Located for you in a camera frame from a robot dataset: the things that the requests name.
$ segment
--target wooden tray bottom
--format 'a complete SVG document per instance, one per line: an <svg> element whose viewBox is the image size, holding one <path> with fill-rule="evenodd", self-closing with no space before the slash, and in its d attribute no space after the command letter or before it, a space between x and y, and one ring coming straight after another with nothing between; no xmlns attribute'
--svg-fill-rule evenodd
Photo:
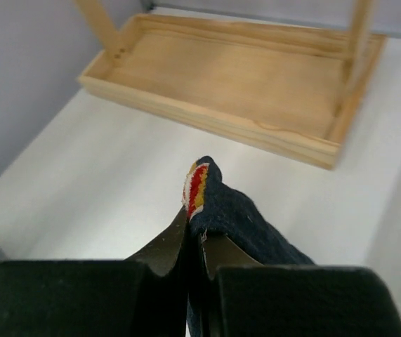
<svg viewBox="0 0 401 337"><path fill-rule="evenodd" d="M104 79L277 128L323 138L341 61L146 31Z"/></svg>

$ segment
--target wooden tray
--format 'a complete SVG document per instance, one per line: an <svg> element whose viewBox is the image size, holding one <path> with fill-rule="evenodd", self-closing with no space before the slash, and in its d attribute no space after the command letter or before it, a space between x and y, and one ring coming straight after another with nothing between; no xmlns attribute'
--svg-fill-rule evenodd
<svg viewBox="0 0 401 337"><path fill-rule="evenodd" d="M87 91L328 169L385 41L361 22L347 33L145 14L117 32L96 1L78 2L105 47L79 78Z"/></svg>

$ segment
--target wall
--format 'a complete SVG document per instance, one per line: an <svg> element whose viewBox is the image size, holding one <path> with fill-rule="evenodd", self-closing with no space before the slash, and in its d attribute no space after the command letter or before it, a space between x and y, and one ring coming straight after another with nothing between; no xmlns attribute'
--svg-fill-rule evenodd
<svg viewBox="0 0 401 337"><path fill-rule="evenodd" d="M103 0L116 24L139 0ZM0 173L77 91L100 45L69 0L0 0Z"/></svg>
<svg viewBox="0 0 401 337"><path fill-rule="evenodd" d="M287 22L344 26L348 23L353 0L157 0L157 3ZM401 1L378 0L374 27L401 36Z"/></svg>

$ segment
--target wooden post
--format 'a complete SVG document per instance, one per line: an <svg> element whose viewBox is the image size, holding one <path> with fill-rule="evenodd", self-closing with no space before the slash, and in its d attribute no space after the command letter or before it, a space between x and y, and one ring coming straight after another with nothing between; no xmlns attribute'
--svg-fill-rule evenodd
<svg viewBox="0 0 401 337"><path fill-rule="evenodd" d="M94 34L100 40L113 65L121 65L127 52L120 33L98 0L74 0Z"/></svg>
<svg viewBox="0 0 401 337"><path fill-rule="evenodd" d="M348 44L342 66L342 86L338 93L336 114L340 112L344 100L354 89L361 72L364 70L364 52L367 50L374 7L375 0L355 0Z"/></svg>

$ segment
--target white table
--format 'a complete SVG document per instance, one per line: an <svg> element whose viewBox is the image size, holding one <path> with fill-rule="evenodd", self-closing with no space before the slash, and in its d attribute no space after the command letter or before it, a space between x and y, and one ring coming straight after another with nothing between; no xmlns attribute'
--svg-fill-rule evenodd
<svg viewBox="0 0 401 337"><path fill-rule="evenodd" d="M205 154L316 262L374 268L401 310L398 39L334 171L78 92L0 177L0 247L9 258L125 258L171 222Z"/></svg>

